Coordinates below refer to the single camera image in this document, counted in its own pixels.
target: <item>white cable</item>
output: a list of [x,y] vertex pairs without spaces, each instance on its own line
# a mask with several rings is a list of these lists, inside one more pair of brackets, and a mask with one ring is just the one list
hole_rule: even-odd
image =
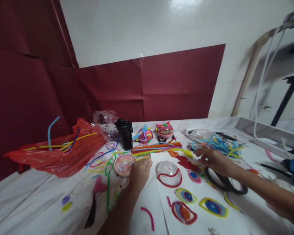
[[262,84],[262,81],[264,79],[264,76],[265,76],[265,71],[266,71],[266,68],[267,68],[267,63],[268,63],[268,60],[269,60],[269,56],[270,56],[270,52],[271,52],[271,47],[272,47],[272,44],[273,44],[273,41],[274,41],[274,38],[275,36],[277,35],[278,31],[279,31],[279,28],[277,28],[274,32],[274,35],[272,37],[272,40],[270,42],[270,46],[269,46],[269,49],[268,49],[268,52],[267,52],[267,56],[266,56],[266,59],[265,59],[265,64],[264,64],[264,67],[262,69],[262,73],[261,73],[261,76],[260,76],[260,80],[259,80],[259,84],[258,84],[258,88],[257,88],[257,92],[256,92],[256,98],[255,98],[255,125],[254,125],[254,137],[256,139],[258,139],[257,135],[256,135],[256,127],[257,127],[257,103],[258,103],[258,94],[259,94],[259,88]]
[[[280,44],[281,44],[282,38],[283,38],[283,36],[284,36],[284,32],[285,32],[285,30],[283,30],[283,32],[282,32],[282,35],[281,35],[280,41],[279,41],[279,43],[278,43],[278,46],[277,46],[277,48],[276,48],[276,50],[275,50],[275,52],[274,52],[274,54],[273,54],[273,56],[272,56],[272,58],[271,58],[269,64],[268,64],[268,67],[267,67],[267,63],[268,63],[268,59],[269,59],[269,56],[270,56],[271,47],[272,47],[272,44],[273,44],[273,41],[274,41],[275,36],[278,34],[278,31],[279,31],[278,29],[279,29],[279,28],[277,28],[276,31],[274,32],[274,35],[273,35],[272,40],[271,40],[271,42],[270,42],[270,46],[269,46],[269,49],[268,49],[268,52],[267,52],[267,56],[266,56],[266,59],[265,59],[264,67],[263,67],[263,69],[262,69],[262,73],[261,73],[260,81],[259,81],[259,84],[258,84],[258,88],[257,88],[257,92],[256,92],[256,97],[255,97],[255,99],[254,99],[254,103],[255,103],[255,106],[254,106],[254,108],[255,108],[254,137],[255,137],[256,139],[258,139],[258,137],[257,137],[257,135],[256,135],[256,128],[257,128],[257,103],[258,103],[259,88],[260,88],[260,86],[262,85],[262,83],[263,83],[263,81],[264,81],[264,79],[265,79],[265,77],[266,77],[266,75],[267,75],[267,73],[268,73],[268,71],[269,71],[269,69],[270,69],[270,66],[271,66],[271,64],[272,64],[272,62],[273,62],[273,60],[274,60],[274,58],[275,58],[275,56],[276,56],[276,54],[277,54],[277,52],[278,52],[278,50],[279,50],[279,47],[280,47]],[[285,145],[285,139],[284,139],[284,138],[282,138],[282,145],[283,145],[283,149],[284,149],[284,151],[285,151],[287,157],[288,157],[289,159],[291,159],[290,154],[289,154],[288,151],[286,150],[286,145]]]
[[[267,67],[267,69],[266,69],[266,72],[265,72],[265,75],[264,75],[264,78],[263,78],[263,81],[262,81],[262,84],[264,83],[264,80],[265,80],[265,78],[267,77],[268,71],[269,71],[269,69],[270,69],[270,67],[271,67],[271,64],[272,64],[272,62],[273,62],[275,56],[277,55],[277,52],[278,52],[278,50],[279,50],[279,48],[280,48],[280,44],[281,44],[282,38],[283,38],[283,36],[284,36],[284,33],[285,33],[285,30],[282,31],[282,35],[281,35],[280,41],[279,41],[279,43],[278,43],[278,45],[277,45],[277,48],[276,48],[276,50],[275,50],[273,56],[272,56],[271,59],[270,59],[270,62],[269,62],[269,64],[268,64],[268,67]],[[250,114],[249,114],[249,119],[252,118],[252,111],[253,111],[253,106],[254,106],[254,104],[255,104],[255,99],[256,99],[256,96],[254,97],[254,101],[253,101],[253,104],[252,104],[251,112],[250,112]]]
[[286,150],[285,138],[282,138],[282,145],[283,145],[283,148],[284,148],[284,151],[285,151],[287,157],[291,160],[292,158],[291,158],[290,154],[288,153],[288,151]]

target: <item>human hand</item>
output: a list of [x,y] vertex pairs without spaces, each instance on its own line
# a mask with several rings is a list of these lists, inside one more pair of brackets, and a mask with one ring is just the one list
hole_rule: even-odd
[[129,183],[132,190],[139,193],[142,191],[149,178],[149,172],[152,164],[153,162],[151,158],[146,158],[132,165]]
[[197,157],[203,154],[201,159],[198,160],[198,163],[226,177],[235,178],[243,169],[228,159],[219,150],[197,149],[194,151],[194,154],[196,154]]

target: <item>human arm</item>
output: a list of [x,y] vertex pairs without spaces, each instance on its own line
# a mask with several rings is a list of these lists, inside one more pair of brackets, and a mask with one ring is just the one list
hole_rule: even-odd
[[132,213],[139,194],[148,180],[152,163],[150,158],[146,158],[132,165],[130,182],[122,191],[118,203],[101,226],[97,235],[129,234]]
[[194,154],[196,156],[203,154],[201,159],[198,160],[200,164],[206,165],[215,172],[235,179],[247,186],[294,224],[294,193],[250,171],[244,170],[224,156],[220,151],[197,149]]

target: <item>black scissors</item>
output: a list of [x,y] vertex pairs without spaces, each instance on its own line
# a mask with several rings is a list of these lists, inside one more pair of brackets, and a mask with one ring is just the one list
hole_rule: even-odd
[[226,191],[226,192],[228,192],[228,191],[232,191],[232,192],[234,192],[234,193],[236,193],[236,194],[239,194],[239,195],[244,195],[244,194],[247,194],[247,192],[248,192],[248,188],[247,188],[245,185],[241,184],[242,189],[241,189],[241,190],[237,190],[236,188],[233,187],[233,185],[231,184],[231,182],[230,182],[230,180],[229,180],[228,177],[222,176],[222,175],[220,175],[219,173],[215,172],[215,174],[218,176],[218,178],[221,180],[221,182],[222,182],[225,186],[218,184],[218,183],[217,183],[217,182],[216,182],[216,181],[210,176],[210,174],[209,174],[209,167],[207,167],[207,166],[206,166],[206,168],[205,168],[205,172],[206,172],[206,175],[207,175],[208,179],[209,179],[209,180],[210,180],[210,181],[211,181],[216,187],[218,187],[218,188],[221,189],[221,190],[224,190],[224,191]]

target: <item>black water bottle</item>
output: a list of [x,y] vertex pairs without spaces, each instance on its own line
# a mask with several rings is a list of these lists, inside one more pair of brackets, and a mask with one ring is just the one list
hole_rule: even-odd
[[118,121],[115,123],[119,134],[120,140],[119,142],[122,143],[122,147],[125,151],[128,151],[133,148],[133,140],[132,140],[132,132],[133,127],[130,121],[124,120],[119,118]]

